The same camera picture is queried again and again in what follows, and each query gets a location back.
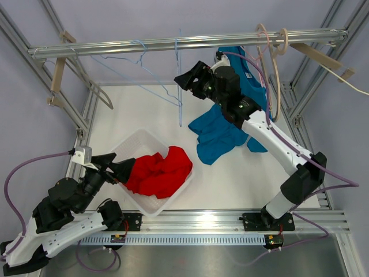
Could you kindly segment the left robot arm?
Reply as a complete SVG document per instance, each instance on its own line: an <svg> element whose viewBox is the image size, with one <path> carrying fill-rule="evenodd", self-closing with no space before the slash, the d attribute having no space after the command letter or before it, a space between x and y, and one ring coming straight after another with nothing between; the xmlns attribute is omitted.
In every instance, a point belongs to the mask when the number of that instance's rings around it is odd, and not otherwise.
<svg viewBox="0 0 369 277"><path fill-rule="evenodd" d="M99 231L129 229L120 205L111 199L104 200L84 220L74 221L74 216L86 211L105 183L126 183L136 162L130 158L115 163L115 153L92 156L85 151L74 148L60 153L60 156L71 156L73 163L84 167L85 175L79 181L70 177L57 181L32 211L28 222L10 200L10 179L6 179L5 199L18 216L22 230L16 239L1 243L4 276L38 271L70 245Z"/></svg>

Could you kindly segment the pink wire hanger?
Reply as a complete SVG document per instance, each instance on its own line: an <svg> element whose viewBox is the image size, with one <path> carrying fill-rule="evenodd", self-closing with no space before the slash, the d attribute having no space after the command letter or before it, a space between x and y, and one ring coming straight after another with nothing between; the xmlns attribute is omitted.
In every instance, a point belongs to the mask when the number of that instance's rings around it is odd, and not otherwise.
<svg viewBox="0 0 369 277"><path fill-rule="evenodd" d="M265 87L265 88L269 88L269 73L268 73L268 69L266 66L266 61L265 61L265 52L269 53L270 56L270 60L272 63L272 68L274 70L274 72L277 72L278 69L276 68L276 59L273 53L273 47L270 45L270 41L269 41L269 35L268 32L265 28L265 26L263 24L258 24L255 31L257 32L257 35L260 36L265 36L267 39L267 44L264 48L262 48L260 45L256 45L256 49L257 49L257 55L253 56L252 54L250 54L244 46L241 46L241 49L244 51L245 55L248 56L249 58L251 58L254 62L256 62L257 64L257 68L261 69L263 74L265 75L265 81L262 81L262 77L261 74L259 74L259 79L260 79L260 83Z"/></svg>

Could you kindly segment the blue t shirt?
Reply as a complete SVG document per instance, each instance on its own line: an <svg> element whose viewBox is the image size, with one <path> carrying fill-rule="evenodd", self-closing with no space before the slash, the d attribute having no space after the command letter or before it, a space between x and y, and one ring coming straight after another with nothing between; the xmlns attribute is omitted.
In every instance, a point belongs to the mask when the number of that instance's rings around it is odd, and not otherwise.
<svg viewBox="0 0 369 277"><path fill-rule="evenodd" d="M227 57L230 65L240 76L242 94L252 98L265 110L266 88L251 74L247 61L239 57L245 55L244 50L241 47L220 47L219 51L234 53ZM216 104L189 123L188 127L198 136L197 154L200 161L207 165L213 164L221 155L244 144L253 153L268 151L256 139L229 123Z"/></svg>

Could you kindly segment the red t shirt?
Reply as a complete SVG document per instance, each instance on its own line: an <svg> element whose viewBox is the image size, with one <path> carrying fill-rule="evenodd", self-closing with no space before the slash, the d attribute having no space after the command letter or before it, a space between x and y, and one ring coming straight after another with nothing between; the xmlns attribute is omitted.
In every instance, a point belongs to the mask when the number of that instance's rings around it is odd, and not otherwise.
<svg viewBox="0 0 369 277"><path fill-rule="evenodd" d="M136 159L124 186L133 193L165 199L185 183L192 169L193 163L184 149L170 146L166 157L157 152Z"/></svg>

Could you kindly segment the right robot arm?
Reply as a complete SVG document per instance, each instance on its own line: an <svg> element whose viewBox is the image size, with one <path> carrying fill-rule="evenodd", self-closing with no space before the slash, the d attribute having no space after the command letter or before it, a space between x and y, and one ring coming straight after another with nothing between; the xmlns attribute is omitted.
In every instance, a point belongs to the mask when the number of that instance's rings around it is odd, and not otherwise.
<svg viewBox="0 0 369 277"><path fill-rule="evenodd" d="M262 107L241 92L240 77L231 66L212 69L199 61L174 81L199 99L210 99L224 118L265 147L289 175L280 191L249 222L267 230L276 228L294 207L306 200L325 177L327 158L312 154L270 122Z"/></svg>

